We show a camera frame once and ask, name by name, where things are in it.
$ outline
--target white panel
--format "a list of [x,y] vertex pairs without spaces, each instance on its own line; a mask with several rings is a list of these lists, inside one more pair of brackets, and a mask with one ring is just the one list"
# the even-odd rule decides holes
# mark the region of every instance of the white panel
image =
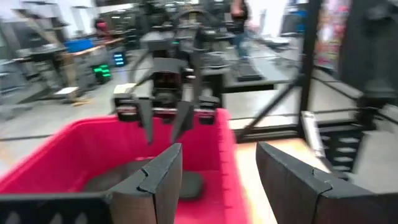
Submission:
[[264,0],[246,0],[249,8],[249,20],[256,26],[260,26],[262,22],[261,14],[267,9],[268,5],[272,4],[272,1],[264,1]]
[[112,11],[117,11],[121,9],[130,9],[133,7],[132,3],[129,4],[120,4],[120,5],[115,5],[115,6],[102,6],[99,7],[99,12],[100,13],[105,13],[105,12],[112,12]]
[[279,36],[287,3],[287,0],[278,0],[268,4],[262,35],[269,35],[271,37]]
[[11,9],[20,9],[21,4],[19,0],[3,0],[1,1],[0,17],[5,21],[15,20],[17,16]]
[[[77,26],[73,14],[72,14],[72,6],[88,6],[93,7],[93,2],[91,0],[57,0],[57,4],[60,6],[62,19],[63,21],[69,23],[69,26],[65,28],[66,35],[71,38],[76,35],[76,31],[79,30],[80,26]],[[86,34],[90,34],[93,32],[92,30],[92,23],[93,23],[93,16],[91,16],[91,12],[94,12],[93,9],[89,9],[89,13],[87,13],[87,9],[79,9],[79,13],[81,14],[81,19],[84,25],[84,32]]]

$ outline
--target desk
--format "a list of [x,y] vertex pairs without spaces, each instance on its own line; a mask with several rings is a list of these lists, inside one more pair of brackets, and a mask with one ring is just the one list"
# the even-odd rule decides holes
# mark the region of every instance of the desk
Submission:
[[208,82],[212,95],[220,99],[220,107],[224,107],[223,94],[243,93],[249,91],[275,90],[276,84],[287,83],[288,80],[259,80],[238,82],[229,67],[221,69],[202,69],[203,82]]
[[[329,170],[310,151],[301,139],[269,141],[268,144],[284,151],[301,161],[325,172]],[[275,224],[276,219],[262,188],[256,165],[256,143],[238,144],[235,152],[236,164],[244,189],[248,214],[253,224]]]

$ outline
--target table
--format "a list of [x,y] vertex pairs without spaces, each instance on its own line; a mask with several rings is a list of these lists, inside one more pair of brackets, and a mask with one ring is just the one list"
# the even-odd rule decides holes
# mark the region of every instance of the table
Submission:
[[[268,141],[268,144],[284,151],[301,161],[310,164],[325,172],[330,172],[320,160],[318,160],[302,139],[285,139]],[[251,223],[275,224],[276,219],[268,202],[267,195],[262,188],[256,161],[256,142],[238,144],[235,159],[239,176],[244,189],[246,206],[248,208]]]
[[[231,52],[226,52],[226,57],[233,58],[232,54]],[[273,66],[272,62],[259,56],[257,52],[252,54],[252,65],[259,73],[265,75],[265,80],[238,82],[229,67],[202,69],[203,82],[208,82],[213,96],[220,99],[220,107],[224,107],[223,94],[225,93],[275,90],[276,85],[291,82],[282,72]]]

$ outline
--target wall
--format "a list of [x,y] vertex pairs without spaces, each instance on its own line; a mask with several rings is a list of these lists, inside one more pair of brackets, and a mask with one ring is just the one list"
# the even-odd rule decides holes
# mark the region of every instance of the wall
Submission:
[[278,37],[282,27],[287,0],[269,1],[266,6],[263,36]]
[[[26,8],[21,4],[20,0],[3,0],[1,1],[1,7],[0,7],[0,17],[3,19],[4,22],[8,21],[20,21],[21,19],[18,18],[11,9],[22,9]],[[73,18],[72,14],[72,6],[88,6],[88,7],[93,7],[93,2],[92,0],[53,0],[49,2],[54,2],[57,3],[60,7],[61,15],[62,15],[62,20],[66,23],[69,24],[65,28],[66,35],[68,37],[73,37],[78,30],[79,26],[76,25],[76,22]],[[45,17],[52,17],[53,12],[50,8],[50,6],[32,6],[31,8],[35,13],[40,14]],[[95,10],[92,10],[90,12],[87,12],[87,10],[80,9],[81,16],[82,16],[82,21],[83,25],[85,28],[85,32],[87,34],[90,34],[94,32],[92,28],[92,21],[94,18],[94,15],[92,15],[91,12],[95,12]]]

